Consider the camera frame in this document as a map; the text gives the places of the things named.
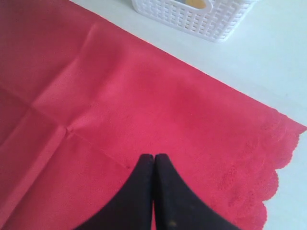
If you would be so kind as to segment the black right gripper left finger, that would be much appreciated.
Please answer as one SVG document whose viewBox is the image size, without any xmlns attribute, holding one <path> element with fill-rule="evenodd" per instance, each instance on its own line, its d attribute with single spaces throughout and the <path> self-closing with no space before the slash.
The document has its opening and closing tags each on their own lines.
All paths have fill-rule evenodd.
<svg viewBox="0 0 307 230">
<path fill-rule="evenodd" d="M 154 158 L 140 156 L 115 196 L 77 230 L 149 230 L 152 224 Z"/>
</svg>

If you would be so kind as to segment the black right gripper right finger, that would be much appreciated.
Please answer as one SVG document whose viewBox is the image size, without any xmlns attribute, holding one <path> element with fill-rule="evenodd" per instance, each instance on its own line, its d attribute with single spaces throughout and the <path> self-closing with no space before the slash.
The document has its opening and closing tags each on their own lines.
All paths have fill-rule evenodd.
<svg viewBox="0 0 307 230">
<path fill-rule="evenodd" d="M 237 230 L 187 186 L 166 154 L 154 160 L 153 203 L 158 230 Z"/>
</svg>

